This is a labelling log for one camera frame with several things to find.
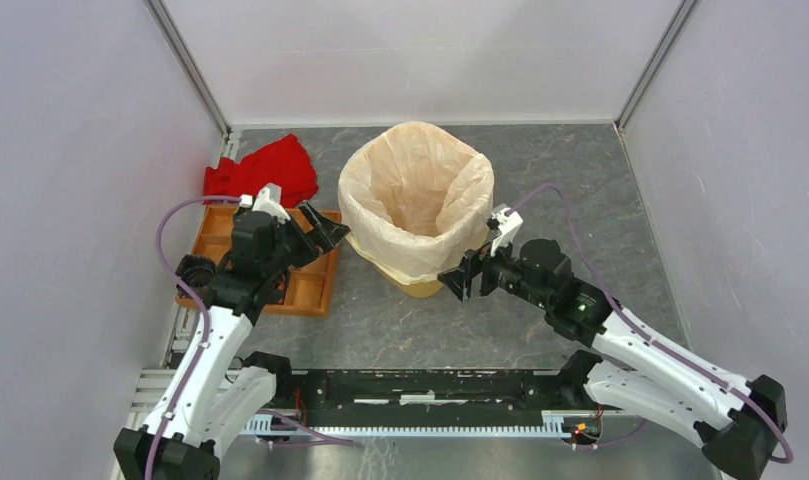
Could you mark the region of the yellow plastic trash bin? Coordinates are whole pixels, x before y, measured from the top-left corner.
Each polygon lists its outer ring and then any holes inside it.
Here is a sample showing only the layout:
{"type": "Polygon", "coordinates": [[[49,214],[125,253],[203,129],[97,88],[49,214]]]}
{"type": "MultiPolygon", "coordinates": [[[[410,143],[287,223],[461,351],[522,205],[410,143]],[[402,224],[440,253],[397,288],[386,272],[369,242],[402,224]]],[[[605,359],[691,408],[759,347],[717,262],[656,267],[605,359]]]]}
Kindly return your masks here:
{"type": "Polygon", "coordinates": [[[430,297],[443,288],[436,272],[417,276],[396,273],[390,279],[402,292],[414,298],[430,297]]]}

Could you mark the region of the translucent white trash bag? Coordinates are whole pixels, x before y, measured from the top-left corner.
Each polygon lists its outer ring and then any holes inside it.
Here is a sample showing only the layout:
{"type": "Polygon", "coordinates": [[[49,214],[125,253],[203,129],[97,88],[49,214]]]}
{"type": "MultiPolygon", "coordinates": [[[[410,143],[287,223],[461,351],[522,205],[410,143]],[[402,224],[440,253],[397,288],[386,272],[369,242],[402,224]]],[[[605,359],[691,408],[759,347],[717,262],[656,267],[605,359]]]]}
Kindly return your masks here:
{"type": "Polygon", "coordinates": [[[396,273],[439,275],[481,246],[494,183],[483,153],[436,125],[411,121],[351,155],[340,172],[338,205],[352,248],[393,283],[396,273]]]}

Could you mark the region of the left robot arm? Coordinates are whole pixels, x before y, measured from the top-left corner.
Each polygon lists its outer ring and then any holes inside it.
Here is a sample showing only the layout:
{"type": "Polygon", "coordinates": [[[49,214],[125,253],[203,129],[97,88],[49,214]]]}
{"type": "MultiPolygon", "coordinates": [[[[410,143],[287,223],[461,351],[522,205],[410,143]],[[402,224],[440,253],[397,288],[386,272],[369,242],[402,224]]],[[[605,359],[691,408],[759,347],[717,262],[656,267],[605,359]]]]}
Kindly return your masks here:
{"type": "Polygon", "coordinates": [[[191,344],[161,399],[137,429],[122,429],[113,451],[127,479],[216,479],[221,460],[256,412],[294,394],[287,358],[255,352],[219,391],[238,348],[265,306],[284,298],[290,273],[333,251],[349,234],[308,202],[302,226],[274,201],[242,201],[230,248],[204,296],[191,344]]]}

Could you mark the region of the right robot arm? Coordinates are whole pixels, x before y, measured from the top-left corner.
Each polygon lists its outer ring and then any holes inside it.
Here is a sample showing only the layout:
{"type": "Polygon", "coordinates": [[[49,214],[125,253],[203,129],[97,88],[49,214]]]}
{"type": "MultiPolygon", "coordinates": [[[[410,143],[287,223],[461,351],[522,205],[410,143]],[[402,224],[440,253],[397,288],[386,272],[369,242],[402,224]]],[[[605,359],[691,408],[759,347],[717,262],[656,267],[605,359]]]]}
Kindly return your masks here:
{"type": "Polygon", "coordinates": [[[590,401],[664,427],[693,445],[734,479],[758,479],[770,462],[794,454],[783,386],[767,375],[753,380],[682,348],[641,321],[603,289],[578,279],[557,242],[536,239],[518,254],[511,245],[469,250],[439,281],[465,301],[500,289],[544,312],[545,322],[583,350],[557,382],[571,408],[590,401]]]}

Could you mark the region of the black trash bag roll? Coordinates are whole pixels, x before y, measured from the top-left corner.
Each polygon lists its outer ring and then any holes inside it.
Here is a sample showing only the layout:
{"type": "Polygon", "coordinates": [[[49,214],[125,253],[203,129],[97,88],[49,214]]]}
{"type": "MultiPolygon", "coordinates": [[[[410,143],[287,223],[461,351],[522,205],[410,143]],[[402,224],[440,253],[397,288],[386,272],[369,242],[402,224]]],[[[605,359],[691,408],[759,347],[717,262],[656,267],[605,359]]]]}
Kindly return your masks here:
{"type": "Polygon", "coordinates": [[[178,264],[175,274],[194,293],[204,298],[216,272],[216,263],[203,255],[185,255],[178,264]]]}

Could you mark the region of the wooden compartment tray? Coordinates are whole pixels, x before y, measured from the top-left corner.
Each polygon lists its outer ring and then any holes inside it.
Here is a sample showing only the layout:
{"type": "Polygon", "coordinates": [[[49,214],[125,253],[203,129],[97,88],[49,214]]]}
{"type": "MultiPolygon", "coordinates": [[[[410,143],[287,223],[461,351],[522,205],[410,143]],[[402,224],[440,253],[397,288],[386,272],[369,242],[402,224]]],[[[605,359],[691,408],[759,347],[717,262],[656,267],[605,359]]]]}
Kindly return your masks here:
{"type": "MultiPolygon", "coordinates": [[[[189,254],[211,258],[218,266],[231,247],[234,205],[210,204],[189,254]]],[[[263,308],[266,314],[325,317],[330,308],[340,249],[319,257],[302,268],[292,268],[277,284],[281,294],[274,304],[263,308]]]]}

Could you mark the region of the red cloth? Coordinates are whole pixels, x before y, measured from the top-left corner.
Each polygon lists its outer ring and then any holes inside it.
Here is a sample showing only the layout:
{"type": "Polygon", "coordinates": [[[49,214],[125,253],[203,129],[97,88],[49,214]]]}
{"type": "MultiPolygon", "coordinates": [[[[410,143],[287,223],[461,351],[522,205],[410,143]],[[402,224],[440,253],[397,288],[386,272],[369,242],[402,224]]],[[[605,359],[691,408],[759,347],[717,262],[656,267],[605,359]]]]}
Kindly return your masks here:
{"type": "Polygon", "coordinates": [[[240,161],[222,157],[215,168],[205,169],[203,194],[239,197],[256,194],[269,183],[281,188],[280,203],[285,208],[293,208],[317,193],[316,170],[294,134],[269,143],[240,161]]]}

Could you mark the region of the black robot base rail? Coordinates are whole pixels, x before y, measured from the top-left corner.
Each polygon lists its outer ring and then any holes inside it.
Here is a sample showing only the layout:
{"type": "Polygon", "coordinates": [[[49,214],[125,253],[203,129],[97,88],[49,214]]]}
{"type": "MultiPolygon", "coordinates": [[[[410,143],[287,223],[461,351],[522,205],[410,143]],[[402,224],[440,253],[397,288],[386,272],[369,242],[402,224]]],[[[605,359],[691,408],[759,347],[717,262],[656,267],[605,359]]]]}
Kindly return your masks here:
{"type": "Polygon", "coordinates": [[[267,408],[310,427],[533,427],[596,412],[572,374],[533,369],[294,371],[267,408]]]}

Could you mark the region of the left aluminium frame post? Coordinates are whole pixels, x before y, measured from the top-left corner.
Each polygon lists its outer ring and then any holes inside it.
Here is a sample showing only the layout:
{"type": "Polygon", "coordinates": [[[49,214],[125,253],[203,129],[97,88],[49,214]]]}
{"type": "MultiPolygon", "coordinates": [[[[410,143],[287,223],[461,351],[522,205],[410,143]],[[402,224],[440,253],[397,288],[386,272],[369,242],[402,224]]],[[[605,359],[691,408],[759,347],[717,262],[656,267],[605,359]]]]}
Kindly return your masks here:
{"type": "Polygon", "coordinates": [[[184,40],[179,27],[173,19],[168,6],[163,0],[145,0],[157,27],[165,38],[169,48],[178,61],[185,76],[190,82],[200,103],[206,111],[213,125],[223,138],[228,138],[232,128],[218,105],[218,102],[207,84],[194,56],[184,40]]]}

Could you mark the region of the aluminium frame post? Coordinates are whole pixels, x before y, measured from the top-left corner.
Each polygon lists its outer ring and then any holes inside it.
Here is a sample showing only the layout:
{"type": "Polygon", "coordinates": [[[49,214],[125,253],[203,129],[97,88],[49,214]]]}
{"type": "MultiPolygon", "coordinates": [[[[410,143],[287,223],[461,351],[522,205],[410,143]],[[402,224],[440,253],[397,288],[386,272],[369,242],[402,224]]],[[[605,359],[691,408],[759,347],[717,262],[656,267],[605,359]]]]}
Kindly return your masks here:
{"type": "Polygon", "coordinates": [[[169,48],[178,61],[185,76],[190,82],[200,103],[206,111],[213,125],[223,138],[228,138],[232,128],[218,105],[218,102],[207,84],[194,56],[184,40],[179,27],[173,19],[168,6],[163,0],[145,0],[157,27],[165,38],[169,48]]]}
{"type": "Polygon", "coordinates": [[[699,4],[700,2],[698,0],[681,0],[678,3],[675,12],[665,27],[663,34],[654,47],[648,61],[643,67],[640,76],[631,89],[618,117],[614,121],[614,126],[619,133],[624,131],[636,113],[644,96],[657,77],[660,69],[681,35],[681,32],[688,24],[693,12],[699,4]]]}

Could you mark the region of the right aluminium frame post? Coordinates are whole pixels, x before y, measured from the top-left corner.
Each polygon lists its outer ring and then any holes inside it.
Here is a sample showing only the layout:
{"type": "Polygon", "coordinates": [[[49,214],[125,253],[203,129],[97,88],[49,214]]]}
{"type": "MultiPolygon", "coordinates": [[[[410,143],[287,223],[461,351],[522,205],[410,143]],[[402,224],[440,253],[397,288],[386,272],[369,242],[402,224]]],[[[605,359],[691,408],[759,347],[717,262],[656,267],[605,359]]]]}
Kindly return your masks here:
{"type": "Polygon", "coordinates": [[[624,131],[636,113],[644,96],[657,77],[660,69],[681,35],[681,32],[688,24],[693,12],[699,4],[700,2],[698,0],[681,0],[678,3],[675,12],[665,27],[663,34],[654,47],[648,61],[643,67],[640,76],[631,89],[618,117],[614,121],[614,126],[619,133],[624,131]]]}

